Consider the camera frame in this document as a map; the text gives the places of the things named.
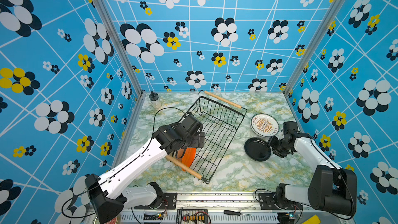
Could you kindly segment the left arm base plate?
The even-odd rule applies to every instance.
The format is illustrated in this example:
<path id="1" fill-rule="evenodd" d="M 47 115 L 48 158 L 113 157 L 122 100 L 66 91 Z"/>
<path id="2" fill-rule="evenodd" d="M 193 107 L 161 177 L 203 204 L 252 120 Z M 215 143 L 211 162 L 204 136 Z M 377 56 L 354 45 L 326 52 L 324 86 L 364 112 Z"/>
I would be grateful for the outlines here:
<path id="1" fill-rule="evenodd" d="M 166 192 L 163 195 L 163 198 L 161 201 L 155 202 L 154 204 L 151 204 L 149 206 L 147 205 L 141 205 L 141 206 L 136 206 L 134 209 L 162 209 L 162 210 L 169 210 L 169 209 L 176 209 L 176 203 L 177 203 L 177 193 L 176 192 Z"/>

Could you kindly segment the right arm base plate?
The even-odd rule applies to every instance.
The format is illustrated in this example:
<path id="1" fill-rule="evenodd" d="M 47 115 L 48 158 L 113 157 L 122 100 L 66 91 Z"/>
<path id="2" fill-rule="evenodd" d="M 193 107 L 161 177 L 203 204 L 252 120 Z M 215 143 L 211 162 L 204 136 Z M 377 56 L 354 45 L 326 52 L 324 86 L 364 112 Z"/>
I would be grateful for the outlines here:
<path id="1" fill-rule="evenodd" d="M 256 199 L 259 201 L 261 210 L 281 210 L 281 211 L 301 211 L 303 205 L 300 203 L 289 202 L 278 206 L 275 202 L 273 193 L 259 193 L 256 194 Z"/>

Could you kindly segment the black wire dish rack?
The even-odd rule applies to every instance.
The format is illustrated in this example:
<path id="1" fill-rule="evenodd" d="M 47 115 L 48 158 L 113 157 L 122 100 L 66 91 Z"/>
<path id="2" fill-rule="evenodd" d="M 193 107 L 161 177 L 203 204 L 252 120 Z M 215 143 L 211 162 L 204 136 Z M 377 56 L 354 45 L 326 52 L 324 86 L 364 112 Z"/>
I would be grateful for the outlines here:
<path id="1" fill-rule="evenodd" d="M 184 114 L 191 114 L 201 122 L 204 132 L 204 147 L 197 148 L 190 169 L 209 184 L 239 127 L 247 109 L 214 93 L 201 90 L 198 98 Z"/>

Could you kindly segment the white plate orange sunburst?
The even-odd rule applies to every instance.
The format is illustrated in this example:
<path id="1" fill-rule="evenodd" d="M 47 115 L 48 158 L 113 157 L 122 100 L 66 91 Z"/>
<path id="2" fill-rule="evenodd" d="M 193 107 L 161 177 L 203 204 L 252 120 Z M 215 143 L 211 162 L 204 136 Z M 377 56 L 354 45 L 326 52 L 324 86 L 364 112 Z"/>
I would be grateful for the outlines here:
<path id="1" fill-rule="evenodd" d="M 251 118 L 252 130 L 259 136 L 270 138 L 279 132 L 279 123 L 275 118 L 267 114 L 257 114 Z"/>

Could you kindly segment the black small plate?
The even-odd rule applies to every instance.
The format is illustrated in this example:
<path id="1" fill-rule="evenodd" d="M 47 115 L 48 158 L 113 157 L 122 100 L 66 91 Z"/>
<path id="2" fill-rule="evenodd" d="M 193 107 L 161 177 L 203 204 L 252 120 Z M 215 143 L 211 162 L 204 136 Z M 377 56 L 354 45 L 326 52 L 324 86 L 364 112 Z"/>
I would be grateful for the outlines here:
<path id="1" fill-rule="evenodd" d="M 245 142 L 244 150 L 248 157 L 259 162 L 268 160 L 272 154 L 268 143 L 260 138 L 249 138 Z"/>

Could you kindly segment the orange small plate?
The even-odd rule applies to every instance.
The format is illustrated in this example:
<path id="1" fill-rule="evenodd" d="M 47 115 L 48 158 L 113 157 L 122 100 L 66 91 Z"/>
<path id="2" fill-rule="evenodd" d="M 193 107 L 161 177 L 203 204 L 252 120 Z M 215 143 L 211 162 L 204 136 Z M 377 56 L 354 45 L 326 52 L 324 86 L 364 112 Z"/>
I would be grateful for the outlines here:
<path id="1" fill-rule="evenodd" d="M 196 157 L 196 148 L 187 148 L 185 150 L 185 153 L 181 159 L 181 162 L 187 166 L 187 167 L 191 167 L 191 165 L 193 164 L 195 157 Z"/>

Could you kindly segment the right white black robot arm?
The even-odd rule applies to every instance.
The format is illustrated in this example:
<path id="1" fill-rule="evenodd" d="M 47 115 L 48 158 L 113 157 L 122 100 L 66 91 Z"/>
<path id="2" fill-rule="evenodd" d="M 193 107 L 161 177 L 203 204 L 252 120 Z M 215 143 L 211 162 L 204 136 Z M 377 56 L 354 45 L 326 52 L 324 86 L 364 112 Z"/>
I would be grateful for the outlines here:
<path id="1" fill-rule="evenodd" d="M 283 124 L 284 137 L 272 137 L 269 145 L 272 153 L 285 158 L 299 153 L 314 172 L 308 187 L 279 184 L 275 192 L 275 204 L 286 208 L 291 204 L 307 205 L 336 217 L 352 219 L 357 211 L 357 176 L 344 169 L 315 144 L 312 136 L 300 132 L 297 123 Z"/>

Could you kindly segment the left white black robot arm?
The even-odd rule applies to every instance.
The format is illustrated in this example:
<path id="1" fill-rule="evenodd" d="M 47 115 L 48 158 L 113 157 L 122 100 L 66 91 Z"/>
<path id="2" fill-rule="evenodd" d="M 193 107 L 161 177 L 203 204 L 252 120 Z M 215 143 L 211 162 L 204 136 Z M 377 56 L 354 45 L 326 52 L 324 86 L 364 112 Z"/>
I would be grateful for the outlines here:
<path id="1" fill-rule="evenodd" d="M 87 194 L 99 223 L 111 221 L 127 208 L 159 205 L 164 193 L 157 183 L 131 190 L 129 184 L 174 151 L 204 147 L 203 128 L 196 117 L 187 113 L 179 122 L 159 127 L 147 143 L 114 169 L 100 176 L 89 175 L 85 179 Z"/>

